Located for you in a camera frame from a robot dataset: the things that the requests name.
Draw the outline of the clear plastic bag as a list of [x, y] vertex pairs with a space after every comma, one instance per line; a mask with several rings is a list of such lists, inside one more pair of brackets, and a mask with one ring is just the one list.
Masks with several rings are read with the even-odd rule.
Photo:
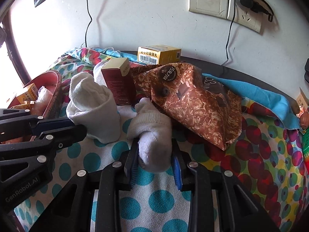
[[51, 93], [51, 91], [49, 91], [46, 87], [42, 86], [38, 91], [38, 98], [34, 103], [31, 113], [33, 115], [42, 116], [46, 110], [46, 107], [48, 106], [48, 103], [52, 98], [52, 95], [53, 94]]

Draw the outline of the large white sock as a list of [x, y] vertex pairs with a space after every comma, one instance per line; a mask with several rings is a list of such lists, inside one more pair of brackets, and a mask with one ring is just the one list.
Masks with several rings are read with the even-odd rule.
[[87, 72], [72, 77], [67, 117], [87, 129], [87, 136], [101, 143], [117, 141], [121, 135], [121, 117], [112, 92], [94, 81]]

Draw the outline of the tall yellow medicine box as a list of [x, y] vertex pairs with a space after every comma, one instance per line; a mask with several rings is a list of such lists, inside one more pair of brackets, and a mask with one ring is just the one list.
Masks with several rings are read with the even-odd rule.
[[24, 101], [36, 101], [38, 98], [38, 88], [34, 83], [31, 83], [19, 90], [16, 98], [20, 104], [23, 104]]

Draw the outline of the brown chocolate snack bag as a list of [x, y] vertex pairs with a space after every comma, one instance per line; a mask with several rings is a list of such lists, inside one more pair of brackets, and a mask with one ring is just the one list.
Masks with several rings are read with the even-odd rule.
[[226, 150], [241, 134], [241, 97], [190, 63], [131, 68], [136, 87], [166, 115]]

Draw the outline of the dark red small box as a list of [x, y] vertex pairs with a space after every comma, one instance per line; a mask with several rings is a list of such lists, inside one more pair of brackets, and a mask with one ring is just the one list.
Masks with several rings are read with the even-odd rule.
[[117, 105], [132, 105], [134, 103], [136, 88], [130, 75], [128, 58], [110, 58], [102, 66], [101, 73]]

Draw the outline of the polka dot tablecloth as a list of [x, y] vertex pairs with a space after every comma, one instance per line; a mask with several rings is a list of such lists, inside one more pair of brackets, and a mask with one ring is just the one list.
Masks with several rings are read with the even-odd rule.
[[26, 231], [291, 231], [307, 218], [308, 172], [296, 129], [241, 99], [242, 132], [226, 150], [172, 120], [172, 138], [191, 161], [191, 189], [178, 190], [172, 166], [138, 167], [125, 190], [127, 131], [135, 107], [120, 106], [112, 143], [84, 138], [57, 150], [52, 180], [13, 211]]

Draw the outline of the small yellow medicine box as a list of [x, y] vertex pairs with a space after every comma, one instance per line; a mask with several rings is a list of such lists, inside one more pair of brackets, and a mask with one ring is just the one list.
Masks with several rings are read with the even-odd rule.
[[181, 57], [181, 49], [164, 44], [138, 47], [138, 62], [144, 64], [169, 64], [178, 62]]

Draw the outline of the red green toy packet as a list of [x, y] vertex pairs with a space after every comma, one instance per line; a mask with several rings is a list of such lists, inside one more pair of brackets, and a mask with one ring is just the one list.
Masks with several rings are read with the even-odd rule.
[[309, 130], [306, 129], [302, 133], [302, 152], [304, 160], [308, 160], [309, 156]]

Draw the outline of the small cardboard tag box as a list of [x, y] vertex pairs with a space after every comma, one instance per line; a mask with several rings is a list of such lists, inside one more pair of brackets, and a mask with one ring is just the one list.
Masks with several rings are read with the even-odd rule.
[[301, 116], [304, 112], [308, 112], [308, 98], [305, 96], [304, 92], [302, 91], [302, 89], [299, 87], [300, 93], [296, 99], [296, 102], [299, 106], [299, 113], [297, 114], [297, 116]]

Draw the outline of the black clip device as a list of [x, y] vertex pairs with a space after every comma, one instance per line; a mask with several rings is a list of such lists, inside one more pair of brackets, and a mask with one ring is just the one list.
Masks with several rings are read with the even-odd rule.
[[309, 59], [307, 59], [304, 68], [305, 68], [305, 75], [304, 75], [304, 78], [305, 78], [306, 82], [309, 83]]

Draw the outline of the white wall socket plate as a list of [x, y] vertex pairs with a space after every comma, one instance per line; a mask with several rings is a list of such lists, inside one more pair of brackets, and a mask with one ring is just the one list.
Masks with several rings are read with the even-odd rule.
[[263, 14], [243, 6], [234, 8], [234, 0], [188, 0], [188, 11], [205, 14], [243, 25], [257, 33], [261, 30]]

